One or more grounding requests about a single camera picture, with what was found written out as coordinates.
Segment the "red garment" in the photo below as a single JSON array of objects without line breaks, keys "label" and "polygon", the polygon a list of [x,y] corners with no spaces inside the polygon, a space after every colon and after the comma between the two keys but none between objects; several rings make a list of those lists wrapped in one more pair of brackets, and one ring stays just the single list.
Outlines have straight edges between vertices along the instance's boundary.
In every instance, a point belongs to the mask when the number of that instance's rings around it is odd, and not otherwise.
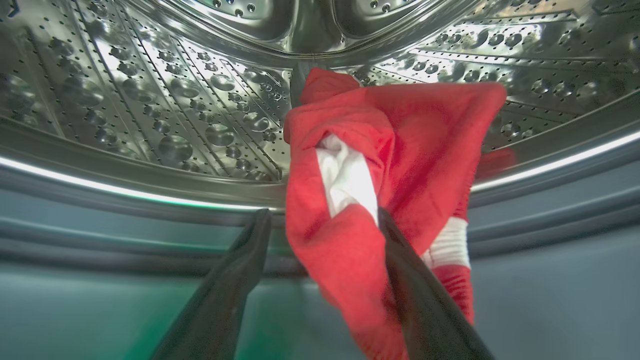
[{"label": "red garment", "polygon": [[[365,156],[378,205],[423,255],[452,216],[466,219],[480,146],[505,98],[497,83],[360,88],[349,75],[314,69],[306,105],[287,115],[289,243],[369,358],[407,358],[385,239],[358,204],[330,218],[316,145],[335,134]],[[472,322],[469,269],[432,270]]]}]

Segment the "white stripe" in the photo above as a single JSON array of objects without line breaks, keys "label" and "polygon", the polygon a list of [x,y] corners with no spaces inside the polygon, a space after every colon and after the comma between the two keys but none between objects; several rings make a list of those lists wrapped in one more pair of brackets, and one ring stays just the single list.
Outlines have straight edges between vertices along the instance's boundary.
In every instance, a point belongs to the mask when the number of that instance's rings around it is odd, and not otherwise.
[{"label": "white stripe", "polygon": [[470,268],[467,226],[464,219],[450,217],[431,247],[422,255],[422,261],[429,268],[444,265],[462,265]]},{"label": "white stripe", "polygon": [[378,226],[378,198],[364,155],[334,134],[318,144],[316,154],[329,215],[333,218],[348,205],[360,204]]}]

